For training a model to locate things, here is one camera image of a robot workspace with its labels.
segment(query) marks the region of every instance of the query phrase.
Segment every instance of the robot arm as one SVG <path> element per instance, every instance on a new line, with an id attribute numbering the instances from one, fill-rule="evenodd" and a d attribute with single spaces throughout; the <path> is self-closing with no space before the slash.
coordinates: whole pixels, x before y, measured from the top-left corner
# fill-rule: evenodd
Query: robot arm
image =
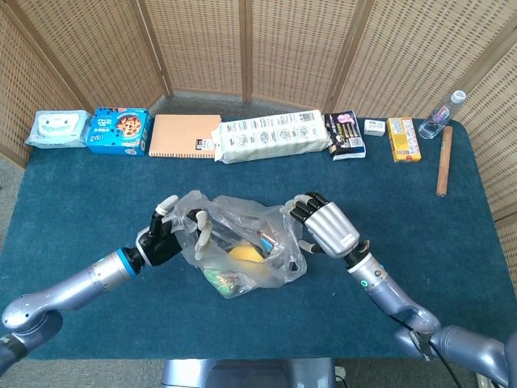
<path id="1" fill-rule="evenodd" d="M 296 196 L 280 211 L 304 224 L 317 242 L 310 245 L 302 241 L 300 247 L 344 259 L 347 271 L 379 309 L 401 324 L 395 341 L 405 354 L 426 361 L 444 357 L 501 386 L 517 387 L 517 333 L 506 342 L 505 351 L 505 345 L 495 339 L 460 327 L 441 328 L 439 320 L 413 301 L 377 262 L 369 242 L 359 240 L 359 232 L 341 209 L 320 194 Z M 399 314 L 406 314 L 406 318 L 398 319 Z"/>
<path id="2" fill-rule="evenodd" d="M 158 266 L 178 254 L 174 232 L 181 227 L 168 217 L 177 201 L 171 196 L 156 207 L 149 228 L 137 235 L 137 247 L 120 248 L 58 285 L 15 299 L 2 314 L 11 333 L 0 337 L 0 377 L 57 334 L 63 323 L 60 310 L 78 310 L 137 276 L 146 264 Z"/>

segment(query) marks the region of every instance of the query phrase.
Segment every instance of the wicker panel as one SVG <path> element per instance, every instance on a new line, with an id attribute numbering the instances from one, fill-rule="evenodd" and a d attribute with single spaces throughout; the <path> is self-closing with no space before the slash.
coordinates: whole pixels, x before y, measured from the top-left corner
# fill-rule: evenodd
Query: wicker panel
<path id="1" fill-rule="evenodd" d="M 474 87 L 457 119 L 469 131 L 492 212 L 517 204 L 517 44 Z"/>
<path id="2" fill-rule="evenodd" d="M 147 107 L 162 95 L 129 1 L 17 3 L 92 106 Z"/>
<path id="3" fill-rule="evenodd" d="M 254 0 L 253 95 L 322 108 L 357 3 Z"/>
<path id="4" fill-rule="evenodd" d="M 517 222 L 498 228 L 498 234 L 510 271 L 511 282 L 517 293 Z"/>
<path id="5" fill-rule="evenodd" d="M 337 109 L 426 116 L 515 10 L 500 0 L 377 0 Z"/>
<path id="6" fill-rule="evenodd" d="M 143 3 L 173 88 L 242 92 L 238 0 Z"/>
<path id="7" fill-rule="evenodd" d="M 78 108 L 0 11 L 0 147 L 6 156 L 20 165 L 27 161 L 24 142 L 37 110 Z"/>

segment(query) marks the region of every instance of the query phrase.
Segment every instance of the brown notebook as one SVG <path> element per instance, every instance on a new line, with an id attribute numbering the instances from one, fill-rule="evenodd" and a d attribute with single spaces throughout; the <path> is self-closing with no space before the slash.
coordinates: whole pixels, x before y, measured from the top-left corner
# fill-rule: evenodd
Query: brown notebook
<path id="1" fill-rule="evenodd" d="M 149 155 L 161 158 L 213 158 L 212 131 L 218 115 L 156 115 Z"/>

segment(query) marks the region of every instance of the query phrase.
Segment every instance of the blue tablecloth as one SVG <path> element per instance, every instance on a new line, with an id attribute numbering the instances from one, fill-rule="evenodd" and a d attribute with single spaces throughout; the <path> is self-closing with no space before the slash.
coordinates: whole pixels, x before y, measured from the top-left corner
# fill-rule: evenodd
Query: blue tablecloth
<path id="1" fill-rule="evenodd" d="M 0 256 L 0 306 L 132 246 L 155 205 L 173 193 L 199 189 L 278 205 L 314 190 L 344 210 L 392 277 L 444 325 L 505 340 L 517 328 L 517 303 L 464 128 L 454 123 L 444 198 L 435 195 L 439 138 L 420 141 L 418 163 L 394 163 L 387 136 L 364 140 L 365 159 L 332 162 L 321 152 L 233 165 L 34 149 Z M 395 323 L 344 262 L 307 261 L 306 275 L 288 285 L 225 300 L 178 255 L 65 312 L 59 335 L 32 356 L 402 356 Z"/>

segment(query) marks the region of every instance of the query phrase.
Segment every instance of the water bottle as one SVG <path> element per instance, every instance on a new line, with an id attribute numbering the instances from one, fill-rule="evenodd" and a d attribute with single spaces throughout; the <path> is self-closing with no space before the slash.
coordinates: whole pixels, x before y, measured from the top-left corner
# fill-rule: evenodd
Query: water bottle
<path id="1" fill-rule="evenodd" d="M 463 107 L 467 95 L 464 91 L 455 91 L 433 110 L 427 119 L 418 127 L 420 137 L 432 139 L 441 132 L 451 118 Z"/>

